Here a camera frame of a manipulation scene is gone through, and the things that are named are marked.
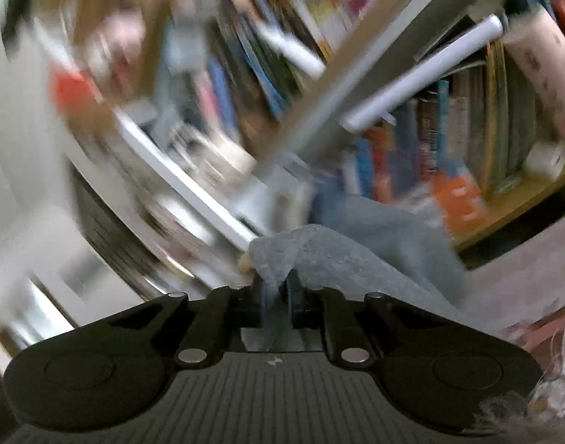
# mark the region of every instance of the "metal pin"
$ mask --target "metal pin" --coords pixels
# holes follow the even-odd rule
[[[184,349],[178,353],[178,359],[187,364],[198,364],[207,358],[207,353],[202,349]]]
[[[369,358],[369,352],[365,349],[361,349],[360,347],[350,347],[348,349],[344,349],[341,352],[340,357],[346,362],[358,364],[365,362]]]

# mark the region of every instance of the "white plastic tube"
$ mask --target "white plastic tube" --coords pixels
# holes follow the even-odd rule
[[[500,38],[504,31],[497,15],[486,17],[453,43],[403,73],[341,117],[341,126],[355,135],[364,132],[381,115],[391,112],[400,103],[437,81],[451,67]]]

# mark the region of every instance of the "wooden shelf board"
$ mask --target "wooden shelf board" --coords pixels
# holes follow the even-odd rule
[[[454,240],[454,247],[461,252],[488,235],[512,222],[527,210],[565,185],[565,168],[555,182],[546,179],[525,178],[517,187],[504,195],[493,196],[488,202],[486,221],[475,229]]]

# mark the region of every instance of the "white rod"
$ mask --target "white rod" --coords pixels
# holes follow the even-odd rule
[[[364,132],[380,115],[393,111],[400,103],[437,81],[451,67],[500,38],[504,32],[497,15],[486,17],[453,43],[403,73],[341,117],[341,126],[355,135]]]
[[[326,64],[295,36],[256,22],[258,34],[277,53],[281,53],[298,68],[317,80],[326,69]]]

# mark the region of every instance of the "gray towel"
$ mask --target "gray towel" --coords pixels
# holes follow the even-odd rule
[[[357,301],[369,292],[383,292],[482,330],[451,304],[465,270],[439,232],[401,209],[358,197],[343,199],[330,225],[338,231],[306,225],[250,244],[251,261],[265,282],[270,350],[280,352],[291,340],[292,347],[299,345],[297,335],[289,337],[278,302],[278,289],[291,269],[310,289],[333,287]]]

